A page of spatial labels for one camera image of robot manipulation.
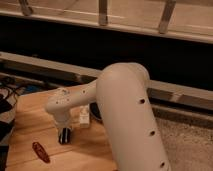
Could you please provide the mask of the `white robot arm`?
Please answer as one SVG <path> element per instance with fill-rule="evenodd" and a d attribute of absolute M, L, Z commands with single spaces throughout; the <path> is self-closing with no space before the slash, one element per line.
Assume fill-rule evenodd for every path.
<path fill-rule="evenodd" d="M 95 102 L 118 171 L 172 171 L 147 95 L 149 73 L 138 63 L 116 63 L 80 90 L 59 88 L 46 103 L 59 130 L 70 109 Z"/>

